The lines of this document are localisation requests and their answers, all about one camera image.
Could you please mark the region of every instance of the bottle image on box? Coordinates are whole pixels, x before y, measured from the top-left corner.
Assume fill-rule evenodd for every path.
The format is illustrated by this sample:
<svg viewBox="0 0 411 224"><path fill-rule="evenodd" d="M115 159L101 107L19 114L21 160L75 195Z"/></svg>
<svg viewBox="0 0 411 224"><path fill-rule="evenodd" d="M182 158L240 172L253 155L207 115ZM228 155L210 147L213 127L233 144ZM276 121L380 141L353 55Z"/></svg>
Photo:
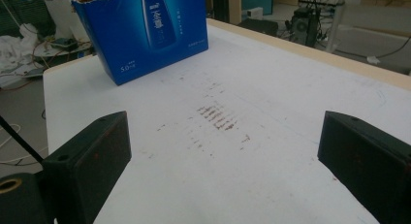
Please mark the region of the bottle image on box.
<svg viewBox="0 0 411 224"><path fill-rule="evenodd" d="M151 48L164 48L175 42L174 27L165 0L142 0L142 12Z"/></svg>

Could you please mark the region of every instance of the cardboard box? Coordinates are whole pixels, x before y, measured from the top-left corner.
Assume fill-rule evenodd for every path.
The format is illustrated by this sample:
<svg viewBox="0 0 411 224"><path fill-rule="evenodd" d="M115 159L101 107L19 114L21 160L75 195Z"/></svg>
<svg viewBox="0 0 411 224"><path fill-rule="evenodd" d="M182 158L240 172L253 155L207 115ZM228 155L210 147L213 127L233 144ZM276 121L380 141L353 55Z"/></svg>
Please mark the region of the cardboard box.
<svg viewBox="0 0 411 224"><path fill-rule="evenodd" d="M208 49L205 0L74 0L117 85Z"/></svg>

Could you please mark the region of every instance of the gray floor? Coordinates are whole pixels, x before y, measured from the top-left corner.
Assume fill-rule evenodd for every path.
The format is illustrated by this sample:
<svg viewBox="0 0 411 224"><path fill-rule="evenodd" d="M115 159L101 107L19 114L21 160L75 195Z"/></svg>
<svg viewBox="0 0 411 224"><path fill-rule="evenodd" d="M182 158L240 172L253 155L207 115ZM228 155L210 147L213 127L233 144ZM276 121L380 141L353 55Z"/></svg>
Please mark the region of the gray floor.
<svg viewBox="0 0 411 224"><path fill-rule="evenodd" d="M0 114L12 125L25 141L32 145L45 157L47 152L46 120L42 118L45 110L45 99L42 78L22 80L6 88L19 87L16 90L0 90ZM0 131L0 144L9 135L5 130ZM15 173L36 173L42 169L40 164L13 139L0 146L0 177Z"/></svg>

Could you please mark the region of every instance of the table top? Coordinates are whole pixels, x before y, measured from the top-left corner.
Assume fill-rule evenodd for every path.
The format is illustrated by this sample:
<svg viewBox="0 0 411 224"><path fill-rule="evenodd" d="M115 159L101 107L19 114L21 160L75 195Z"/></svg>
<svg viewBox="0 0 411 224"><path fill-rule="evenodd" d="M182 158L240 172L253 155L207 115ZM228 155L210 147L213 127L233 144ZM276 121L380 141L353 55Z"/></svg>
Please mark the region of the table top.
<svg viewBox="0 0 411 224"><path fill-rule="evenodd" d="M97 56L45 73L55 151L128 113L133 158L95 223L378 223L318 161L325 111L411 143L411 79L208 21L209 50L116 86Z"/></svg>

